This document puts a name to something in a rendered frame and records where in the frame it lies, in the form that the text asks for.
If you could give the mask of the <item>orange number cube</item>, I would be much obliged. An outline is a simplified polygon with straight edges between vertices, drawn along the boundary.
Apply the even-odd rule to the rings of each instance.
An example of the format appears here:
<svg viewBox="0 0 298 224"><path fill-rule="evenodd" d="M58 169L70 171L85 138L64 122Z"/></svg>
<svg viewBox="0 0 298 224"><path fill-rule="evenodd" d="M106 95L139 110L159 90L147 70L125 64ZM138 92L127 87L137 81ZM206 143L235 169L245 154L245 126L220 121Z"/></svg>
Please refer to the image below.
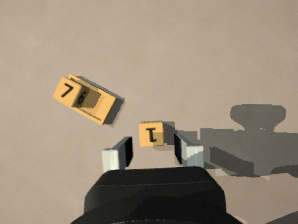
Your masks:
<svg viewBox="0 0 298 224"><path fill-rule="evenodd" d="M57 86L53 98L69 107L81 108L89 91L90 88L63 76Z"/></svg>
<svg viewBox="0 0 298 224"><path fill-rule="evenodd" d="M161 121L141 122L139 124L140 146L164 146L164 130Z"/></svg>

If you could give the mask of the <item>orange open tray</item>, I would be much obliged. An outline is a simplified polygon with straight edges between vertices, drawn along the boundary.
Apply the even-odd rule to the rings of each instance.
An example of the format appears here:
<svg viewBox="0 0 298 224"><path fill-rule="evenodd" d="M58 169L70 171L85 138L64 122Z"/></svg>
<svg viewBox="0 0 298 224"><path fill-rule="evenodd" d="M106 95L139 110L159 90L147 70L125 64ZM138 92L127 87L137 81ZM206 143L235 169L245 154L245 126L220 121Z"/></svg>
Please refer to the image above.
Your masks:
<svg viewBox="0 0 298 224"><path fill-rule="evenodd" d="M68 78L90 88L82 107L72 109L101 125L105 124L118 98L72 74Z"/></svg>

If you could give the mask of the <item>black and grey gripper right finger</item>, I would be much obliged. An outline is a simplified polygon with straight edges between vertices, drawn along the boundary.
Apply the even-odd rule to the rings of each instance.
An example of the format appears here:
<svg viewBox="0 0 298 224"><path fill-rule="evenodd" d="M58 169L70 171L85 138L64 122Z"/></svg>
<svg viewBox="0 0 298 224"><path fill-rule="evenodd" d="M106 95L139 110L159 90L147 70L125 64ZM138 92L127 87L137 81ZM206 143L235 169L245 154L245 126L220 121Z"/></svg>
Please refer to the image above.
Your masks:
<svg viewBox="0 0 298 224"><path fill-rule="evenodd" d="M193 144L182 134L174 134L175 156L183 167L198 166L204 168L204 146Z"/></svg>

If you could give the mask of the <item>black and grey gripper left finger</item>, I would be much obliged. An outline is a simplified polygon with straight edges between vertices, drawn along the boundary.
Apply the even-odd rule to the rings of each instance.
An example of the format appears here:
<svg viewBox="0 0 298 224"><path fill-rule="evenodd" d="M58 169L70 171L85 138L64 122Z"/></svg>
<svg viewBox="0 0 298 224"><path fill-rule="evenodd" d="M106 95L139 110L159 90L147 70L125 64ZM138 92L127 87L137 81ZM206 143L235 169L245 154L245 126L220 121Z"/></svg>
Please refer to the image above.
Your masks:
<svg viewBox="0 0 298 224"><path fill-rule="evenodd" d="M103 171L125 170L133 158L132 136L124 137L112 148L102 151Z"/></svg>

